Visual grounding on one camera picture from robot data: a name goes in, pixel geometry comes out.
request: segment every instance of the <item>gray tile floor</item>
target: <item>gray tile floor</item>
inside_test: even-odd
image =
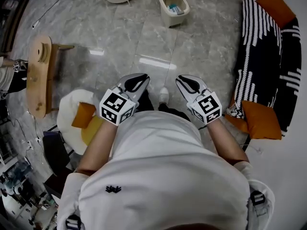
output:
[[[54,43],[76,47],[59,54],[53,86],[53,106],[75,88],[95,89],[102,96],[119,78],[129,73],[150,75],[150,98],[158,107],[158,93],[165,85],[170,90],[169,106],[188,114],[186,103],[175,85],[179,74],[202,77],[216,91],[225,109],[234,86],[232,69],[240,36],[241,0],[187,0],[188,19],[180,26],[165,28],[159,0],[131,0],[131,7],[105,0],[60,0],[40,20],[32,24],[56,0],[30,0],[17,31],[11,58],[28,58],[29,45],[40,34]],[[52,112],[35,122],[27,112],[25,90],[8,97],[12,118],[17,118],[34,150],[27,156],[34,168],[37,187],[50,175],[42,147],[35,137],[56,124]],[[202,123],[189,115],[196,127]],[[240,144],[246,135],[224,121]],[[27,143],[18,124],[8,124],[12,144],[25,155]],[[201,130],[205,147],[213,149],[206,129]]]

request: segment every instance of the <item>fiducial marker cube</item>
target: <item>fiducial marker cube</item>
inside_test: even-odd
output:
[[[212,92],[197,102],[192,103],[190,109],[193,115],[204,124],[208,124],[222,115],[222,105],[215,92]]]
[[[135,107],[135,102],[109,89],[99,104],[100,116],[118,126],[133,115]]]
[[[14,72],[19,72],[19,64],[18,62],[17,63],[14,63]]]

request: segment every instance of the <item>orange pillow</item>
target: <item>orange pillow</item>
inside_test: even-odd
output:
[[[244,119],[232,117],[228,114],[225,115],[225,118],[242,132],[248,133],[248,124]]]
[[[295,18],[295,14],[283,0],[257,0],[257,3],[275,20],[281,29]]]
[[[87,128],[88,124],[92,120],[92,117],[95,111],[96,111],[96,108],[94,105],[80,102],[77,114],[71,126],[76,127],[76,128]]]
[[[242,101],[251,139],[282,139],[274,110],[259,103]]]
[[[81,138],[83,142],[88,146],[93,139],[94,135],[96,134],[97,130],[102,125],[104,119],[94,116],[90,123],[88,124],[87,128],[81,129]]]

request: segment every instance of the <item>shoe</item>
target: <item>shoe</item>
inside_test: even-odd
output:
[[[160,90],[159,105],[162,104],[162,103],[165,103],[167,105],[168,104],[168,100],[169,100],[168,89],[166,87],[163,87]]]

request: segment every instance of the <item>wooden stool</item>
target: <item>wooden stool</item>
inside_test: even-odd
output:
[[[52,81],[59,49],[74,46],[52,44],[49,36],[38,36],[32,45],[27,73],[27,102],[29,112],[38,118],[45,117],[52,108]]]

